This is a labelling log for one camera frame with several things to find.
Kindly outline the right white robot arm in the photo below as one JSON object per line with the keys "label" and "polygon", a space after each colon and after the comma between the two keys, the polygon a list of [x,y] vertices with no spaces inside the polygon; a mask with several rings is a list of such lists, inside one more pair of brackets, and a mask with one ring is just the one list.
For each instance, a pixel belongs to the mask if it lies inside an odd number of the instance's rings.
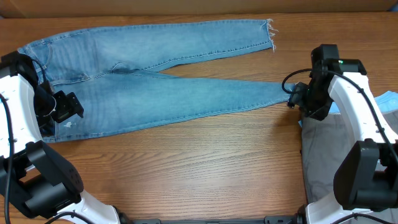
{"label": "right white robot arm", "polygon": [[377,106],[360,60],[340,58],[337,45],[321,44],[312,50],[311,61],[310,82],[287,90],[287,105],[322,121],[336,104],[351,149],[335,172],[333,191],[286,223],[343,223],[359,217],[384,223],[373,213],[397,208],[397,134]]}

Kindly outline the light blue denim jeans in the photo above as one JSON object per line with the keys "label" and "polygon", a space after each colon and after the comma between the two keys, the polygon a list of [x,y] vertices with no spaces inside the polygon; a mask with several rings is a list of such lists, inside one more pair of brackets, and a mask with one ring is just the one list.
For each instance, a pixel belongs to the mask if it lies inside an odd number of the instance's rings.
{"label": "light blue denim jeans", "polygon": [[19,49],[40,80],[74,93],[84,109],[46,142],[101,138],[288,100],[291,84],[182,78],[176,65],[271,49],[270,20],[97,27],[53,35]]}

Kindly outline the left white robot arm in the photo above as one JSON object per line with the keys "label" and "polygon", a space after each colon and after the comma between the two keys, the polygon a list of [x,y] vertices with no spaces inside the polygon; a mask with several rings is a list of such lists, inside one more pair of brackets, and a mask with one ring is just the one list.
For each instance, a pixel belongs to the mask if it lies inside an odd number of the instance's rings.
{"label": "left white robot arm", "polygon": [[55,124],[84,109],[74,93],[55,91],[39,61],[19,52],[1,57],[1,195],[10,207],[48,223],[130,223],[125,213],[84,190],[74,165],[44,142]]}

